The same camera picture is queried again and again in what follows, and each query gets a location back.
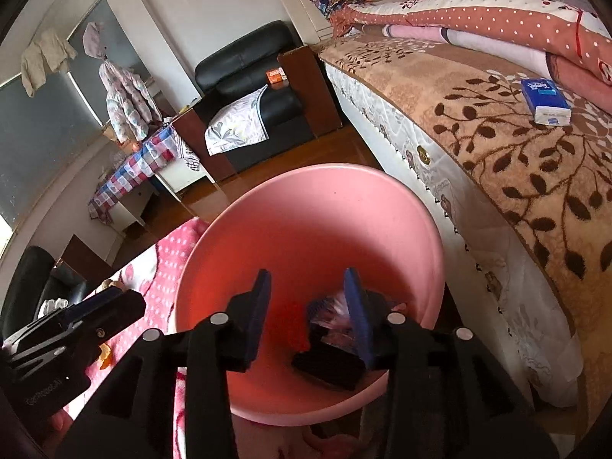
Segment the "pink basin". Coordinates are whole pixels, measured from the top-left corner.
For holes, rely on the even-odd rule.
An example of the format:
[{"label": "pink basin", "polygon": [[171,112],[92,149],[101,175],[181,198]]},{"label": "pink basin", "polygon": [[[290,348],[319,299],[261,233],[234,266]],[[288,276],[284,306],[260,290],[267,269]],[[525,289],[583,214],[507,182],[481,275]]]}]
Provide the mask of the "pink basin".
[{"label": "pink basin", "polygon": [[[285,173],[232,203],[202,235],[180,283],[177,330],[224,310],[231,296],[250,290],[260,268],[272,274],[270,312],[287,303],[305,308],[341,291],[349,266],[357,267],[366,288],[408,302],[415,319],[433,328],[444,292],[443,249],[418,197],[363,166]],[[288,344],[270,333],[266,323],[258,358],[245,374],[228,373],[234,414],[268,425],[307,425],[384,393],[381,373],[370,373],[354,392],[309,381],[292,369]]]}]

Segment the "hanging clothes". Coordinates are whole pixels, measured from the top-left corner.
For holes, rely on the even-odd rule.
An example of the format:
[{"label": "hanging clothes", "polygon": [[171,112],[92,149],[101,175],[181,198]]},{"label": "hanging clothes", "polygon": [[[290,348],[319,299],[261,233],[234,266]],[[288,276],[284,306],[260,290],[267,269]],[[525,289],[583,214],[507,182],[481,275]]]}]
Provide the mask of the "hanging clothes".
[{"label": "hanging clothes", "polygon": [[47,82],[45,60],[51,72],[68,72],[68,59],[74,59],[77,51],[68,41],[60,38],[52,27],[21,54],[21,82],[28,96],[34,96],[38,88]]},{"label": "hanging clothes", "polygon": [[57,36],[53,27],[43,31],[38,40],[38,46],[41,47],[51,72],[68,72],[70,70],[68,59],[74,59],[77,56],[77,51],[68,41]]},{"label": "hanging clothes", "polygon": [[21,54],[21,83],[30,98],[47,82],[41,47],[32,42]]},{"label": "hanging clothes", "polygon": [[143,80],[110,60],[102,62],[99,74],[106,88],[108,116],[119,142],[127,141],[128,129],[133,131],[138,141],[145,139],[149,132],[148,123],[153,120],[161,122],[161,112]]}]

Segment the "pink polka dot blanket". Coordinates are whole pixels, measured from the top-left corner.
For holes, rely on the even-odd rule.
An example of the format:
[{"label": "pink polka dot blanket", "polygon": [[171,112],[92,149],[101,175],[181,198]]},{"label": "pink polka dot blanket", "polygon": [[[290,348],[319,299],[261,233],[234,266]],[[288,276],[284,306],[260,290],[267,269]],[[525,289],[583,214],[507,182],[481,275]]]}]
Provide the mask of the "pink polka dot blanket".
[{"label": "pink polka dot blanket", "polygon": [[[99,362],[86,370],[91,386],[73,400],[65,410],[73,418],[108,376],[119,359],[136,339],[148,328],[156,327],[164,333],[172,332],[176,293],[187,259],[196,243],[208,228],[199,218],[184,223],[151,248],[144,251],[112,276],[128,288],[143,294],[146,300],[145,315],[126,330],[107,342],[112,351],[112,363],[99,369]],[[173,458],[185,459],[185,381],[186,370],[179,369],[174,392]],[[359,447],[357,439],[337,435],[319,439],[308,426],[279,428],[252,423],[233,417],[236,445],[241,459],[346,459]],[[112,440],[100,430],[104,440]]]},{"label": "pink polka dot blanket", "polygon": [[354,24],[462,30],[565,57],[612,85],[612,42],[593,13],[549,0],[405,0],[350,3],[329,18],[334,37]]}]

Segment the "folded quilt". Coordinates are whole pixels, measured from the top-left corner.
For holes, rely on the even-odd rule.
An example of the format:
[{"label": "folded quilt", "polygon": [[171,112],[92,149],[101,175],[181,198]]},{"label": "folded quilt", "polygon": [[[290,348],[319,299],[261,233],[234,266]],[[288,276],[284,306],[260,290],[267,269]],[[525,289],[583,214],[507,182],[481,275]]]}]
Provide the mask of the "folded quilt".
[{"label": "folded quilt", "polygon": [[354,24],[462,30],[550,52],[612,85],[612,41],[594,14],[550,0],[405,0],[351,3],[333,12],[334,36]]},{"label": "folded quilt", "polygon": [[597,105],[601,110],[612,114],[612,85],[605,84],[587,70],[560,55],[445,27],[399,26],[396,24],[386,26],[366,24],[357,27],[369,35],[447,42],[462,48],[495,55],[525,67],[537,73],[541,78],[552,79]]},{"label": "folded quilt", "polygon": [[261,95],[266,88],[267,85],[216,113],[204,133],[208,153],[215,155],[268,139],[259,111]]}]

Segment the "black armchair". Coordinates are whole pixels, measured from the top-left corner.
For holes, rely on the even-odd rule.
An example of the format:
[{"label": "black armchair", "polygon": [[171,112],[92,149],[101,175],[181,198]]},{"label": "black armchair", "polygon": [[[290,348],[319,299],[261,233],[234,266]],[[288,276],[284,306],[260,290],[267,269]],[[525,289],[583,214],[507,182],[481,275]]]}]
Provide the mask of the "black armchair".
[{"label": "black armchair", "polygon": [[[267,84],[277,56],[297,46],[287,25],[274,21],[202,60],[195,79],[204,96],[194,107],[202,122],[207,126],[222,107]],[[268,88],[259,106],[269,139],[225,152],[238,172],[314,138],[291,87]]]},{"label": "black armchair", "polygon": [[81,302],[97,285],[88,283],[66,265],[55,267],[55,259],[39,246],[29,246],[15,269],[2,311],[2,339],[36,319],[45,300]]}]

